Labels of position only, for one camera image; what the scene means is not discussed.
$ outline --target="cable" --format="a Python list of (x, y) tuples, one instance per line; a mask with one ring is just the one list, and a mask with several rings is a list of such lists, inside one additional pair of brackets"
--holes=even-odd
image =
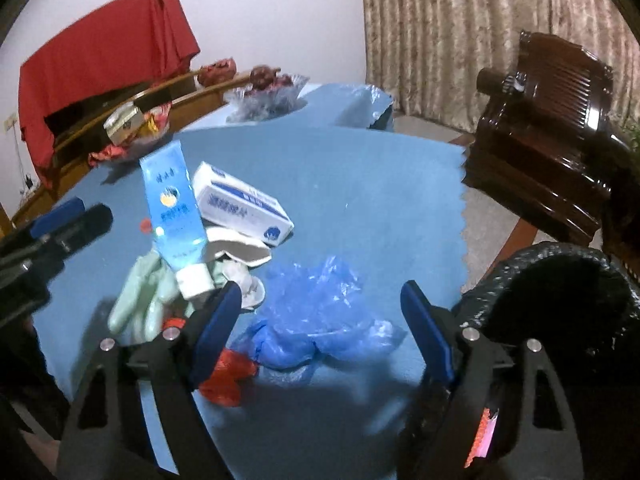
[(33, 180), (31, 180), (31, 176), (26, 174), (24, 171), (24, 166), (22, 164), (22, 157), (20, 156), (20, 148), (18, 147), (18, 133), (15, 130), (15, 123), (11, 126), (14, 131), (14, 145), (15, 145), (15, 155), (18, 157), (18, 170), (20, 171), (20, 182), (22, 183), (22, 189), (20, 190), (20, 205), (22, 205), (30, 196), (30, 190), (33, 188)]

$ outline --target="blue gripper pad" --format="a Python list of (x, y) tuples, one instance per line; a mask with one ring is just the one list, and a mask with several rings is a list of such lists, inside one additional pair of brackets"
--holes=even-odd
[(434, 309), (438, 307), (429, 303), (413, 280), (402, 286), (400, 308), (427, 365), (427, 373), (445, 386), (451, 385), (456, 378), (453, 364), (455, 334), (451, 325), (452, 314), (440, 309), (444, 316), (451, 316), (449, 323), (444, 323), (442, 316), (434, 316)]
[(194, 389), (211, 376), (226, 340), (229, 339), (231, 330), (238, 320), (242, 309), (240, 287), (233, 282), (227, 283), (217, 295), (209, 298), (203, 310), (210, 308), (213, 309), (213, 314), (200, 333), (193, 350), (193, 367), (189, 374), (189, 382)]
[(60, 205), (55, 206), (51, 211), (39, 216), (33, 221), (29, 234), (31, 238), (37, 240), (42, 235), (52, 233), (56, 229), (68, 224), (84, 213), (84, 202), (73, 197)]

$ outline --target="wall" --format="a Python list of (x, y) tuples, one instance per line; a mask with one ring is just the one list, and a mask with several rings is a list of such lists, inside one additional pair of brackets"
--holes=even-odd
[[(46, 41), (110, 0), (30, 0), (0, 47), (0, 130), (17, 111), (20, 65)], [(265, 63), (316, 82), (364, 82), (362, 0), (181, 0), (200, 45), (192, 67), (233, 56), (239, 70)], [(26, 146), (25, 172), (35, 174)], [(12, 133), (0, 131), (0, 203), (11, 216), (22, 182)]]

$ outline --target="table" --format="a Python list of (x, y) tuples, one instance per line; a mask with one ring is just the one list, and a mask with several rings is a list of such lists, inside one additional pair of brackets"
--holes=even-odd
[[(451, 307), (459, 299), (466, 278), (459, 146), (375, 130), (277, 124), (177, 138), (190, 171), (206, 160), (280, 200), (296, 230), (274, 250), (274, 261), (313, 265), (337, 254), (364, 280), (371, 309), (404, 328), (399, 293), (406, 280), (415, 279), (433, 304)], [(50, 304), (34, 315), (49, 371), (71, 397), (107, 335), (106, 316), (130, 267), (151, 240), (138, 227), (148, 213), (137, 166), (120, 175), (92, 170), (69, 195), (87, 206), (103, 202), (114, 216), (106, 236), (66, 262), (50, 284)], [(250, 321), (243, 314), (232, 338)], [(423, 369), (409, 335), (387, 361), (323, 365), (308, 386), (258, 378), (244, 389), (240, 408), (195, 397), (238, 479), (393, 478), (396, 435)], [(143, 404), (159, 463), (172, 469), (148, 389)]]
[[(390, 116), (393, 99), (379, 89), (366, 85), (346, 85), (338, 83), (307, 83), (300, 92), (300, 108), (268, 121), (285, 127), (292, 126), (348, 126), (350, 128), (369, 128), (376, 119), (385, 114), (383, 124), (375, 124), (376, 129), (392, 132), (393, 119)], [(221, 126), (247, 126), (257, 123), (227, 123), (226, 119), (238, 109), (227, 104), (210, 114), (189, 124), (183, 131)]]

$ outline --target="white box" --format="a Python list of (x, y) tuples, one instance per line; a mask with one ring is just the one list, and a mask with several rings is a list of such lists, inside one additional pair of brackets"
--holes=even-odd
[(203, 162), (191, 179), (203, 218), (277, 246), (293, 222), (273, 197)]

